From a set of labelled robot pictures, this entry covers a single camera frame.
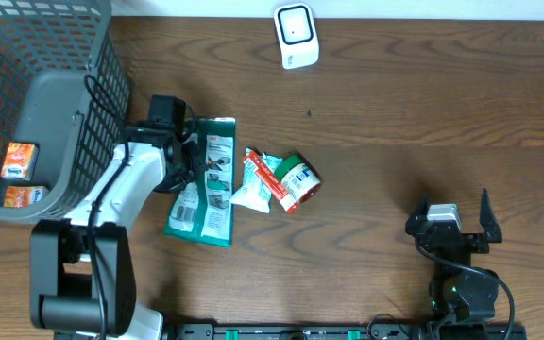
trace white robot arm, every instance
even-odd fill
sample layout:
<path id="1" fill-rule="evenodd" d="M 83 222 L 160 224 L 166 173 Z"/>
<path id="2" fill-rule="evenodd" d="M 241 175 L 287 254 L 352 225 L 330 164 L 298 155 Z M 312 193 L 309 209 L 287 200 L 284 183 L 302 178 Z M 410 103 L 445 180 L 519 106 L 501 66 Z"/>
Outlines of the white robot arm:
<path id="1" fill-rule="evenodd" d="M 154 96 L 148 120 L 124 130 L 126 140 L 83 200 L 61 221 L 42 220 L 33 229 L 34 326 L 56 330 L 55 339 L 166 336 L 163 315 L 136 302 L 128 235 L 152 191 L 176 193 L 204 172 L 197 144 L 182 144 L 186 108 L 174 97 Z M 79 261 L 92 262 L 93 274 L 64 271 L 64 264 Z"/>

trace snack packet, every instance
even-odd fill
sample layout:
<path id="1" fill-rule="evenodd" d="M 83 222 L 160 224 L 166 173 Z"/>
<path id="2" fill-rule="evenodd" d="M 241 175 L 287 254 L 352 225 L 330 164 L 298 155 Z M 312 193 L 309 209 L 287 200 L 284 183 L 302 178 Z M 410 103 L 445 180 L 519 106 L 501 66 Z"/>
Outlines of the snack packet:
<path id="1" fill-rule="evenodd" d="M 272 172 L 281 164 L 282 158 L 262 154 L 262 161 Z M 262 213 L 270 213 L 270 198 L 272 193 L 253 171 L 245 169 L 243 186 L 230 199 L 230 203 L 242 205 Z"/>
<path id="2" fill-rule="evenodd" d="M 264 161 L 255 152 L 251 151 L 243 157 L 245 169 L 253 171 L 255 176 L 262 180 L 263 185 L 270 189 L 270 192 L 279 201 L 282 207 L 288 212 L 293 213 L 299 203 L 289 194 L 287 188 L 283 187 L 274 173 L 264 164 Z"/>
<path id="3" fill-rule="evenodd" d="M 10 143 L 1 168 L 1 177 L 30 180 L 35 169 L 37 152 L 37 146 L 34 144 Z"/>
<path id="4" fill-rule="evenodd" d="M 4 207 L 24 208 L 42 200 L 49 191 L 44 186 L 17 187 L 9 186 L 6 190 Z"/>

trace wooden table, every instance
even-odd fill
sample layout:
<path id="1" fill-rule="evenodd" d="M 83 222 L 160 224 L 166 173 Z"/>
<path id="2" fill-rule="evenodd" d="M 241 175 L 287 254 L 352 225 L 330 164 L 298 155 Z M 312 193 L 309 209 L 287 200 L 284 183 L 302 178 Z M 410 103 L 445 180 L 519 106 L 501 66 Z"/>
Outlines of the wooden table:
<path id="1" fill-rule="evenodd" d="M 237 119 L 247 145 L 298 150 L 322 174 L 295 215 L 235 208 L 232 249 L 162 236 L 171 195 L 151 195 L 131 234 L 138 297 L 221 323 L 366 322 L 431 313 L 432 263 L 404 233 L 429 195 L 480 230 L 488 188 L 504 242 L 496 271 L 529 339 L 544 338 L 544 23 L 319 20 L 321 53 L 284 71 L 271 20 L 115 18 L 135 81 L 131 120 L 152 94 Z M 243 167 L 236 166 L 237 185 Z M 28 236 L 0 223 L 0 338 L 48 338 L 28 320 Z M 500 293 L 496 321 L 507 320 Z"/>

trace wall-mounted sensor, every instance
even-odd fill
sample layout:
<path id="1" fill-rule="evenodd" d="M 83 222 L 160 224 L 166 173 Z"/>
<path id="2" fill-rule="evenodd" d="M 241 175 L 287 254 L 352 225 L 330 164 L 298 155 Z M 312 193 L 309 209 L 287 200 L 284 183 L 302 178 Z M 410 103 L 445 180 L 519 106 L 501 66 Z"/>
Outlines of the wall-mounted sensor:
<path id="1" fill-rule="evenodd" d="M 308 5 L 299 3 L 277 8 L 274 24 L 279 38 L 282 67 L 288 70 L 318 61 L 320 47 L 314 17 Z"/>

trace orange snack box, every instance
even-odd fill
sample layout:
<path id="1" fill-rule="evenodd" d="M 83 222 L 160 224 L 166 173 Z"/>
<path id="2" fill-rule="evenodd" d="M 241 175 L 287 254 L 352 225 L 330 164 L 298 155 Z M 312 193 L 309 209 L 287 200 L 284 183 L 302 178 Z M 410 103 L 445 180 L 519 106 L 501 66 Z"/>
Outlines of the orange snack box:
<path id="1" fill-rule="evenodd" d="M 23 208 L 33 203 L 37 203 L 47 195 L 48 190 L 44 186 L 34 187 L 15 187 L 9 186 L 6 190 L 6 199 L 4 207 Z"/>
<path id="2" fill-rule="evenodd" d="M 30 180 L 37 160 L 37 146 L 33 144 L 10 143 L 1 177 L 4 179 Z"/>

